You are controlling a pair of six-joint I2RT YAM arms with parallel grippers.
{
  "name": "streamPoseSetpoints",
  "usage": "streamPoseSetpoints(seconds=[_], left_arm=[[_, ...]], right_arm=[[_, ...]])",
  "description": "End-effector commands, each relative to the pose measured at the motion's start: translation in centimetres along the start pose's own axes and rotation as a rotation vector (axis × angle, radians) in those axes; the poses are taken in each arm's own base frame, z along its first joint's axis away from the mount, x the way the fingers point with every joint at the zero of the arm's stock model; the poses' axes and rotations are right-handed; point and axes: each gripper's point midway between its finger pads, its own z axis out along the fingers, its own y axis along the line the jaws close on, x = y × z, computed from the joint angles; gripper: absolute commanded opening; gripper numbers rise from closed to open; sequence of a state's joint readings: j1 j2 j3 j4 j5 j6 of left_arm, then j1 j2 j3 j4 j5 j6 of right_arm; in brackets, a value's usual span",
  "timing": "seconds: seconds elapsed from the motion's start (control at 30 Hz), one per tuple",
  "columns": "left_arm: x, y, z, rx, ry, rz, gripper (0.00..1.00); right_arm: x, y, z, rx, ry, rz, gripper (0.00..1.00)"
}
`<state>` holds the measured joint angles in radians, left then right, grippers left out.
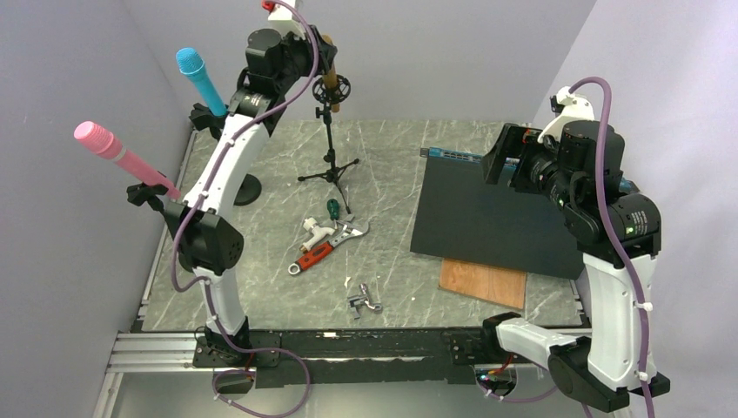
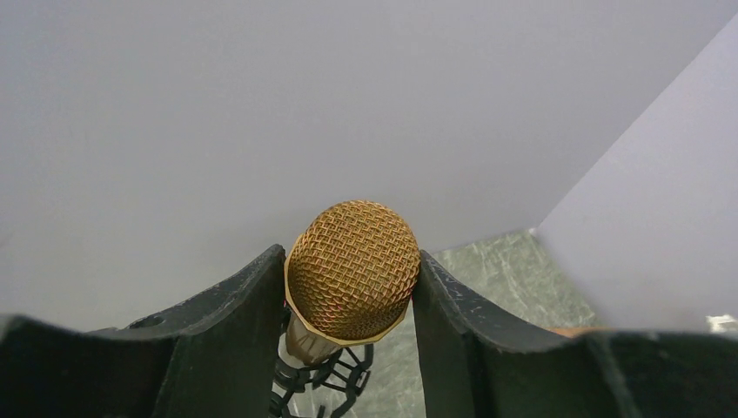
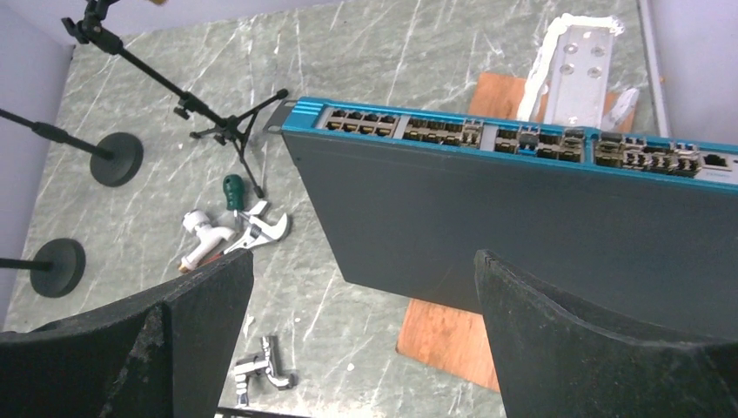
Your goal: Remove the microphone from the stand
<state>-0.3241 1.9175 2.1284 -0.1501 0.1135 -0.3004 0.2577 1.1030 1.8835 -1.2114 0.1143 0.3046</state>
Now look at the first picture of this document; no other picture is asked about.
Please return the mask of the gold microphone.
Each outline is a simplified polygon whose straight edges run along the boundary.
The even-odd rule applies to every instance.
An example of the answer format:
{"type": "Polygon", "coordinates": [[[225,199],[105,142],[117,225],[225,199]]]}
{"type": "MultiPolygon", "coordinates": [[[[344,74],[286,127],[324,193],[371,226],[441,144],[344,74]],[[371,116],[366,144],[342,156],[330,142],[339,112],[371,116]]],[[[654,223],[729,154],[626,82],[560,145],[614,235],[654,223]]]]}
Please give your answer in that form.
{"type": "Polygon", "coordinates": [[[327,73],[322,77],[322,81],[325,87],[325,99],[330,105],[330,110],[332,113],[338,113],[340,111],[340,104],[338,101],[337,93],[339,88],[339,79],[334,63],[336,55],[337,52],[334,52],[332,58],[328,59],[330,66],[327,70],[327,73]]]}

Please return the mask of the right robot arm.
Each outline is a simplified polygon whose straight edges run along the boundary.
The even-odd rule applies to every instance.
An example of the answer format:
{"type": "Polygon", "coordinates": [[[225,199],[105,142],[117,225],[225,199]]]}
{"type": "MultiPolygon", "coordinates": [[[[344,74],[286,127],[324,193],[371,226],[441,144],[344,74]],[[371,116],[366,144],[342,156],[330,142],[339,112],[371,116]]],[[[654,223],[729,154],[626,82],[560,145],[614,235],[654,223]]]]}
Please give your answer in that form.
{"type": "Polygon", "coordinates": [[[597,122],[578,120],[553,140],[539,129],[505,124],[482,159],[489,184],[516,159],[509,185],[547,198],[563,215],[585,264],[592,333],[564,335],[503,313],[483,321],[479,342],[488,360],[522,356],[545,368],[565,396],[611,413],[626,408],[632,394],[665,394],[670,382],[641,347],[661,214],[645,195],[621,188],[623,137],[608,128],[600,142],[598,131],[597,122]]]}

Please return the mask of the black tripod mic stand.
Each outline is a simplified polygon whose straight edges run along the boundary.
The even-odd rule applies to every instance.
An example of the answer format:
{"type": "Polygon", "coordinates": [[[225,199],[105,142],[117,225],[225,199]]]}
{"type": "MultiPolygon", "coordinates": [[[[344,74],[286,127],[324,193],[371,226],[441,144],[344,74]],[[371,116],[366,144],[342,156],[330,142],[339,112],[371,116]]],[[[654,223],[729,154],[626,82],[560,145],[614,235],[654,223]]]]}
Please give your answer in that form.
{"type": "MultiPolygon", "coordinates": [[[[345,78],[342,75],[338,75],[338,79],[339,79],[339,88],[338,88],[337,93],[338,93],[339,104],[341,104],[351,94],[351,83],[347,78],[345,78]]],[[[349,206],[347,194],[344,191],[344,188],[342,187],[342,185],[340,184],[340,180],[349,167],[359,164],[360,159],[356,158],[353,161],[345,165],[337,164],[337,155],[336,155],[336,150],[334,147],[334,141],[333,141],[333,135],[332,135],[332,114],[333,113],[330,110],[330,105],[327,103],[325,99],[325,87],[324,87],[322,78],[316,80],[313,83],[312,95],[320,104],[322,104],[321,107],[317,107],[315,109],[315,113],[316,113],[316,118],[321,119],[325,126],[328,148],[323,157],[323,160],[329,165],[329,168],[326,169],[324,172],[314,173],[314,174],[305,175],[305,176],[298,176],[298,182],[304,182],[308,179],[323,179],[327,183],[333,184],[338,189],[339,195],[344,201],[346,212],[348,214],[352,214],[352,209],[349,206]]]]}

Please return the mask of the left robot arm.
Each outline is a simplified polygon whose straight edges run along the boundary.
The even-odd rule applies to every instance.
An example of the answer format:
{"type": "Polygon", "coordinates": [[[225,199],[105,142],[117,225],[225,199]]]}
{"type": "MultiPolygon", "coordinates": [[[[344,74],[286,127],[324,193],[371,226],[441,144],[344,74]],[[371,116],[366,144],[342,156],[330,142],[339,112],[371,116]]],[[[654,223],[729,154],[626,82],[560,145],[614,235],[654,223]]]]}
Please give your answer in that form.
{"type": "Polygon", "coordinates": [[[338,49],[314,25],[306,34],[256,30],[247,39],[246,66],[227,103],[215,151],[196,184],[170,203],[164,220],[172,237],[170,280],[183,293],[199,287],[205,300],[205,341],[227,365],[252,350],[248,318],[238,297],[236,265],[245,238],[230,222],[236,197],[272,136],[301,79],[325,75],[338,49]]]}

